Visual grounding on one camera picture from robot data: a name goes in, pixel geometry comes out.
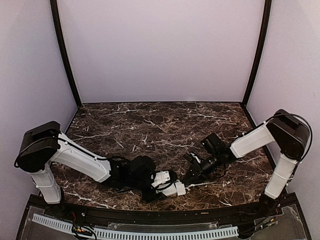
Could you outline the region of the white remote control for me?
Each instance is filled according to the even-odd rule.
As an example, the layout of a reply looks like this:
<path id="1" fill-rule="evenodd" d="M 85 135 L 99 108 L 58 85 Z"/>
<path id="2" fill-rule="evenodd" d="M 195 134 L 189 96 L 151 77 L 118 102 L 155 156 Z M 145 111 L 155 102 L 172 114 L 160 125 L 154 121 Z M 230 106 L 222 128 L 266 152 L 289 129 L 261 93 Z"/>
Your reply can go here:
<path id="1" fill-rule="evenodd" d="M 175 182 L 173 184 L 162 184 L 159 186 L 157 192 L 162 192 L 166 197 L 177 195 Z"/>

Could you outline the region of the white battery cover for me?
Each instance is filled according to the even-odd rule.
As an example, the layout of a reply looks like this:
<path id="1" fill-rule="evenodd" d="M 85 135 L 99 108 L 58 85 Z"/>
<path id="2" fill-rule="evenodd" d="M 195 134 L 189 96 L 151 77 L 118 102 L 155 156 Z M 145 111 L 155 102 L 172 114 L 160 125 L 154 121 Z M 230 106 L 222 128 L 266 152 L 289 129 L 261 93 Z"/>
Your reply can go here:
<path id="1" fill-rule="evenodd" d="M 176 194 L 178 196 L 183 196 L 186 194 L 186 188 L 185 188 L 185 185 L 180 182 L 180 181 L 177 181 L 174 183 L 174 186 L 175 186 L 175 189 L 176 189 Z"/>

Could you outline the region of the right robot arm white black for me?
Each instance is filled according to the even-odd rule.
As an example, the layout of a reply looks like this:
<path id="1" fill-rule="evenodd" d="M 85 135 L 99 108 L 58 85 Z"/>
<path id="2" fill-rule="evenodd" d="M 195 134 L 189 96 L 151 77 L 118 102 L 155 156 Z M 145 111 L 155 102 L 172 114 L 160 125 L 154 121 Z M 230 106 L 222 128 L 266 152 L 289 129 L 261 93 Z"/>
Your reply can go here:
<path id="1" fill-rule="evenodd" d="M 266 217 L 275 208 L 273 200 L 281 195 L 294 178 L 299 164 L 310 151 L 312 142 L 313 130 L 310 123 L 298 114 L 279 109 L 273 116 L 230 144 L 226 144 L 214 132 L 204 138 L 201 145 L 209 156 L 202 158 L 195 152 L 185 154 L 184 158 L 190 162 L 190 166 L 182 183 L 203 183 L 218 167 L 236 162 L 259 149 L 266 150 L 269 144 L 275 143 L 280 149 L 280 156 L 262 194 L 265 198 L 255 205 L 255 213 Z"/>

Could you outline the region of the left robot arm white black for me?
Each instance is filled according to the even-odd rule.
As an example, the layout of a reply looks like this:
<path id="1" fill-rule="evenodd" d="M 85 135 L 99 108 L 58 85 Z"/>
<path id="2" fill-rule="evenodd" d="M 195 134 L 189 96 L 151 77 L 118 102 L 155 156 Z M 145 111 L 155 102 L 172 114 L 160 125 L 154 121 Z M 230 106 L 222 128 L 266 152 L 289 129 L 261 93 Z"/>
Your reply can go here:
<path id="1" fill-rule="evenodd" d="M 60 130 L 60 124 L 50 121 L 27 131 L 22 140 L 14 167 L 27 172 L 51 210 L 60 218 L 67 218 L 70 206 L 62 200 L 50 164 L 56 162 L 72 168 L 94 181 L 115 189 L 140 190 L 151 200 L 160 186 L 172 178 L 169 171 L 156 171 L 154 161 L 147 156 L 133 160 L 114 156 L 105 158 L 81 147 Z"/>

